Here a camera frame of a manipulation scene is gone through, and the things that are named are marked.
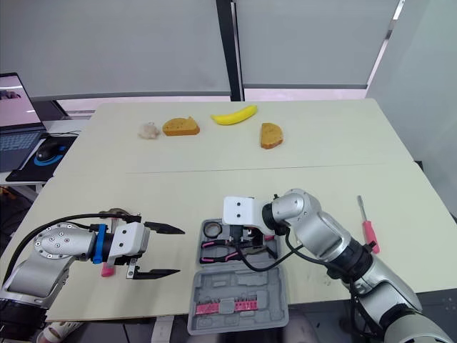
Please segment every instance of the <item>toast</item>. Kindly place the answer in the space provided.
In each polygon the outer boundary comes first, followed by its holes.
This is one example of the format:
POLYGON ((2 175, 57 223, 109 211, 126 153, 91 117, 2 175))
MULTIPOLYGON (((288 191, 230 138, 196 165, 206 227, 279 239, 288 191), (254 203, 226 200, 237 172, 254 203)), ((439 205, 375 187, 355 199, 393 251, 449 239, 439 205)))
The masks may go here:
POLYGON ((260 146, 272 149, 283 142, 281 127, 272 123, 262 123, 260 146))
POLYGON ((163 126, 162 131, 167 136, 186 136, 189 134, 198 134, 200 128, 191 116, 188 119, 174 118, 168 120, 163 126))

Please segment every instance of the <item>red screwdriver handle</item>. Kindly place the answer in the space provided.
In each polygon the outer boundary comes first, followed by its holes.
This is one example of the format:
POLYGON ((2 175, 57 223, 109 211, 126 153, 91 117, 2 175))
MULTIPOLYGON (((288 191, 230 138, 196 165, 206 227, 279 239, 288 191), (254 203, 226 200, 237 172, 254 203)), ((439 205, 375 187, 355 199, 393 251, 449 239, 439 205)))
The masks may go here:
POLYGON ((376 238, 376 234, 374 233, 373 226, 369 220, 366 220, 362 223, 363 225, 363 236, 365 237, 365 242, 370 244, 371 242, 375 242, 376 245, 373 247, 373 253, 378 254, 381 251, 379 247, 378 239, 376 238))

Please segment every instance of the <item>mouse pad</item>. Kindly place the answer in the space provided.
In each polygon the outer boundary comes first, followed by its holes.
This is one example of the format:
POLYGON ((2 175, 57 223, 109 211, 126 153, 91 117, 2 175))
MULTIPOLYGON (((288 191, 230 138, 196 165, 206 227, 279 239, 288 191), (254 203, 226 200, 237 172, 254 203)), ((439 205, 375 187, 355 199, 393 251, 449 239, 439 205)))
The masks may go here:
POLYGON ((27 161, 22 169, 13 170, 6 178, 8 182, 18 181, 48 181, 52 178, 54 170, 60 163, 70 146, 75 141, 76 137, 49 137, 42 144, 47 144, 50 141, 60 144, 59 153, 47 161, 38 161, 34 154, 27 161))

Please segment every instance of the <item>pliers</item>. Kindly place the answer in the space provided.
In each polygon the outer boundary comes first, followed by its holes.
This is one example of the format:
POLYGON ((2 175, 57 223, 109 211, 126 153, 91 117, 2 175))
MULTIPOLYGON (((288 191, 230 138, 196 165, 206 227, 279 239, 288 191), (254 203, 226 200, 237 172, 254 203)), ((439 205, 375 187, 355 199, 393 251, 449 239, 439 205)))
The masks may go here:
MULTIPOLYGON (((209 241, 209 242, 204 242, 201 244, 201 248, 209 248, 209 247, 232 247, 233 242, 231 241, 226 241, 224 239, 217 239, 216 241, 209 241)), ((266 245, 261 245, 257 247, 252 246, 252 242, 242 242, 240 245, 240 248, 243 249, 243 253, 245 255, 254 255, 254 254, 259 254, 261 252, 267 251, 270 256, 272 256, 274 259, 278 258, 277 253, 275 253, 273 250, 268 248, 266 245)), ((239 261, 241 260, 241 256, 238 252, 232 252, 230 254, 227 254, 225 256, 219 256, 219 257, 200 257, 200 263, 201 264, 209 264, 209 263, 216 263, 216 262, 228 262, 228 261, 239 261)))

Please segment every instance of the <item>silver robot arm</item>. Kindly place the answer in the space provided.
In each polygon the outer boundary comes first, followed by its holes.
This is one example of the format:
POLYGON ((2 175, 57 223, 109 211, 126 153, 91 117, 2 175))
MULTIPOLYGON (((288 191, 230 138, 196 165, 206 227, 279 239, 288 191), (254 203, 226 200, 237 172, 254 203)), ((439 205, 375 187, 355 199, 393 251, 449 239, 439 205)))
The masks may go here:
POLYGON ((140 272, 136 261, 146 251, 152 229, 162 234, 183 234, 180 229, 151 222, 120 225, 114 234, 106 229, 105 224, 84 229, 60 222, 34 237, 29 257, 15 268, 0 290, 0 337, 28 340, 42 327, 46 311, 65 285, 74 261, 128 264, 127 279, 158 279, 179 272, 140 272))
POLYGON ((257 227, 264 234, 285 234, 292 228, 317 259, 338 267, 328 268, 328 275, 341 279, 355 293, 370 328, 382 333, 386 343, 452 343, 438 325, 421 314, 414 291, 304 190, 291 189, 271 203, 226 197, 223 221, 257 227))

